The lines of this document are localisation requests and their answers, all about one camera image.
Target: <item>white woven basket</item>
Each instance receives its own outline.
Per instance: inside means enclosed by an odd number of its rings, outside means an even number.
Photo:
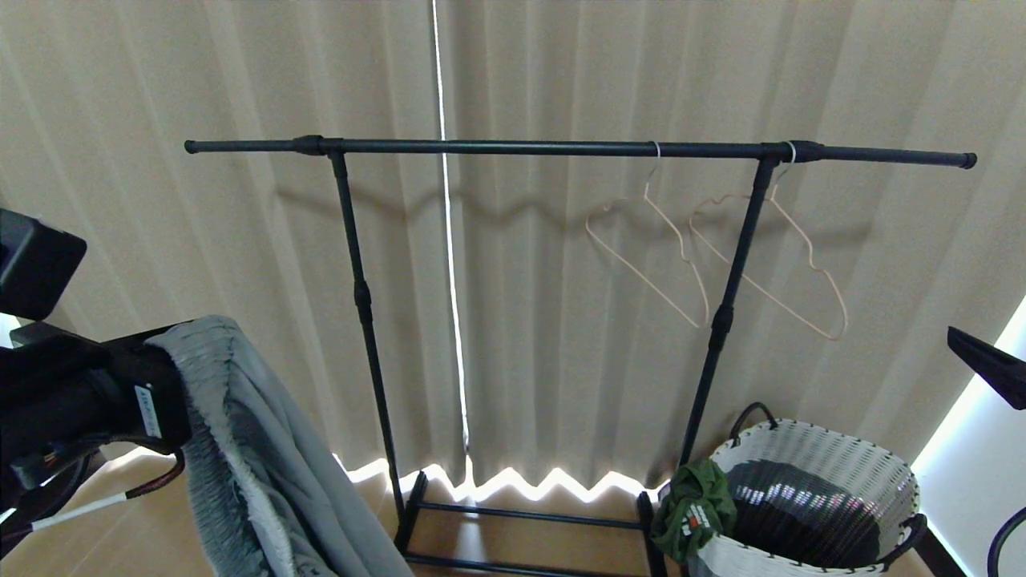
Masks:
[[[754,409],[761,409],[770,420],[739,433],[745,418]],[[832,530],[829,525],[833,517],[830,515],[836,515],[836,508],[826,506],[828,501],[834,503],[831,505],[834,507],[838,499],[856,504],[864,520],[875,518],[880,557],[876,563],[854,569],[822,568],[718,535],[688,559],[692,577],[823,577],[884,573],[925,532],[925,517],[918,513],[919,488],[915,476],[904,461],[885,449],[810,423],[775,420],[761,403],[754,403],[742,413],[731,436],[732,439],[716,449],[711,458],[726,473],[735,500],[773,502],[775,506],[783,503],[798,511],[795,514],[807,513],[813,523],[823,524],[824,530]],[[759,487],[753,488],[751,471],[758,470],[758,463],[772,465],[762,467],[771,476],[758,478],[758,484],[754,485]],[[748,466],[736,469],[742,464]],[[781,468],[778,464],[790,465],[810,478],[822,480],[822,487],[829,484],[838,488],[839,494],[821,496],[813,486],[795,488],[787,482],[775,482],[772,474],[775,468]],[[732,470],[738,471],[735,478],[732,478]],[[845,530],[843,527],[837,529],[839,533]]]

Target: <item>white label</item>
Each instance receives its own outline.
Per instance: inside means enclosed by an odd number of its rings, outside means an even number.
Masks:
[[[146,434],[163,438],[160,435],[160,422],[157,421],[157,410],[153,406],[153,393],[150,389],[135,385],[135,398],[139,399],[139,412],[143,414],[143,426]]]

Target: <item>laundry basket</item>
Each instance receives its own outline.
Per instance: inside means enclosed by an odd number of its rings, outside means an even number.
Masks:
[[[767,421],[740,431],[752,411]],[[885,572],[926,530],[909,466],[885,449],[746,409],[712,460],[738,505],[734,537],[688,556],[692,577]]]

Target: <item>white hanger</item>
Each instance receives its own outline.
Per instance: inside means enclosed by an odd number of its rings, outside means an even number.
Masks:
[[[593,239],[595,239],[595,242],[598,242],[598,244],[600,246],[602,246],[603,248],[605,248],[606,251],[608,251],[621,263],[624,263],[625,265],[627,265],[627,268],[631,269],[634,272],[634,274],[638,275],[638,278],[640,278],[648,286],[650,286],[652,290],[655,291],[657,295],[659,295],[660,297],[662,297],[663,300],[667,302],[667,304],[669,304],[671,307],[673,307],[673,310],[677,311],[677,313],[680,314],[680,316],[684,317],[684,320],[686,320],[687,322],[689,322],[696,329],[701,329],[702,326],[704,326],[704,325],[706,325],[706,324],[709,323],[709,298],[706,296],[705,285],[702,283],[702,275],[699,274],[699,269],[698,269],[698,267],[695,266],[695,263],[693,263],[690,260],[687,259],[687,257],[684,256],[684,237],[683,237],[683,235],[680,234],[680,231],[677,229],[677,227],[672,222],[670,222],[670,219],[659,208],[659,206],[657,206],[656,203],[653,202],[650,198],[648,198],[648,188],[652,186],[652,178],[656,174],[656,171],[659,170],[660,160],[663,158],[663,150],[659,147],[659,143],[654,142],[653,144],[656,145],[656,164],[653,165],[652,170],[648,171],[648,178],[645,180],[645,183],[644,183],[644,194],[641,195],[641,198],[629,198],[629,197],[626,197],[626,196],[622,197],[622,198],[618,198],[616,200],[613,200],[610,202],[605,203],[602,206],[602,210],[603,211],[608,211],[609,208],[611,208],[613,205],[617,204],[617,203],[622,203],[622,202],[636,202],[636,201],[640,200],[640,201],[645,202],[649,206],[652,206],[656,210],[656,213],[658,213],[659,216],[663,219],[663,221],[666,224],[670,225],[670,228],[673,229],[673,232],[677,235],[677,240],[680,243],[680,260],[684,261],[685,263],[687,263],[692,267],[692,272],[695,273],[695,278],[696,278],[696,280],[699,281],[699,291],[702,292],[702,302],[705,304],[705,319],[701,323],[696,322],[690,316],[687,315],[687,313],[685,313],[683,311],[683,309],[681,309],[679,306],[677,306],[676,303],[674,303],[672,300],[670,300],[670,298],[667,297],[665,293],[663,293],[662,291],[660,291],[659,286],[656,286],[656,284],[652,280],[648,280],[647,276],[645,276],[644,274],[642,274],[641,271],[638,270],[634,265],[632,265],[631,263],[627,262],[627,259],[621,257],[616,251],[613,249],[611,246],[609,246],[608,244],[606,244],[601,238],[598,237],[597,234],[595,234],[591,230],[591,218],[592,218],[592,216],[594,216],[594,214],[597,211],[597,209],[596,210],[592,210],[591,213],[588,214],[588,218],[585,219],[585,221],[584,221],[584,228],[585,228],[586,231],[588,231],[588,234]]]
[[[747,274],[742,274],[741,276],[742,276],[742,278],[744,278],[745,280],[747,280],[752,286],[754,286],[755,288],[757,288],[759,291],[759,293],[762,293],[763,295],[765,295],[766,298],[768,298],[771,301],[773,301],[774,303],[776,303],[777,305],[779,305],[781,308],[783,308],[784,310],[786,310],[787,312],[789,312],[791,314],[791,316],[793,316],[793,317],[797,318],[798,320],[800,320],[801,322],[805,323],[805,325],[808,326],[810,329],[812,329],[813,331],[816,331],[817,333],[819,333],[824,338],[826,338],[826,339],[828,339],[830,341],[839,341],[841,339],[841,337],[844,336],[844,333],[847,332],[847,307],[844,305],[844,298],[841,297],[840,290],[837,287],[837,283],[834,282],[833,276],[830,274],[830,272],[828,272],[828,271],[826,271],[826,270],[824,270],[822,268],[817,267],[816,264],[813,262],[813,241],[808,239],[808,235],[805,234],[805,232],[803,230],[801,230],[801,227],[798,226],[798,223],[794,222],[794,219],[791,218],[791,215],[789,215],[787,213],[787,210],[785,210],[784,207],[781,206],[780,203],[777,202],[777,188],[780,186],[780,180],[784,178],[784,175],[786,175],[787,171],[790,170],[792,166],[794,166],[794,161],[795,161],[795,159],[798,156],[798,151],[795,150],[794,145],[790,141],[788,141],[787,144],[790,145],[790,147],[791,147],[791,161],[787,163],[787,167],[784,168],[784,170],[776,178],[776,180],[774,180],[773,188],[771,189],[770,194],[766,196],[765,200],[766,200],[766,202],[770,202],[771,204],[773,204],[777,208],[777,210],[781,215],[784,216],[784,218],[787,220],[787,222],[790,223],[791,227],[794,228],[794,230],[798,231],[798,234],[801,235],[802,240],[805,241],[805,246],[808,248],[808,268],[811,268],[814,271],[816,271],[816,272],[822,274],[823,276],[827,277],[827,280],[830,281],[830,286],[833,288],[834,296],[837,298],[837,303],[840,305],[841,316],[843,317],[843,324],[840,328],[840,332],[837,333],[836,335],[831,335],[831,334],[827,333],[826,331],[824,331],[824,330],[820,329],[819,326],[817,326],[817,325],[813,324],[812,322],[810,322],[805,317],[803,317],[800,314],[798,314],[797,312],[795,312],[794,309],[792,309],[791,307],[785,305],[783,302],[780,301],[780,299],[778,299],[777,297],[774,297],[773,295],[771,295],[768,292],[766,292],[765,288],[763,288],[762,286],[758,285],[754,280],[752,280],[751,278],[749,278],[749,276]],[[731,261],[727,260],[727,258],[724,257],[722,253],[720,253],[719,251],[717,251],[716,247],[712,245],[712,242],[709,242],[709,240],[705,236],[703,236],[702,233],[700,233],[695,228],[695,224],[694,224],[695,216],[702,211],[702,207],[703,206],[705,206],[706,204],[708,204],[710,202],[713,203],[713,204],[719,205],[724,200],[726,200],[727,198],[742,198],[742,199],[748,198],[748,199],[750,199],[751,195],[749,195],[749,194],[746,194],[746,195],[724,194],[723,196],[719,197],[719,199],[712,199],[712,198],[710,198],[710,199],[704,200],[704,201],[702,201],[701,204],[698,205],[697,208],[695,208],[695,211],[692,213],[692,216],[687,218],[687,227],[690,228],[692,232],[695,233],[695,236],[697,236],[699,238],[699,240],[701,240],[702,242],[704,242],[706,246],[708,246],[710,249],[712,249],[713,254],[715,254],[717,257],[719,257],[719,259],[721,261],[723,261],[726,264],[731,264]]]

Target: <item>green bag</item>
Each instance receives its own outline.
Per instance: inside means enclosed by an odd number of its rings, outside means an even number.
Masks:
[[[714,535],[731,536],[737,521],[726,474],[713,461],[702,459],[673,473],[669,494],[653,518],[652,542],[677,563],[685,563]]]

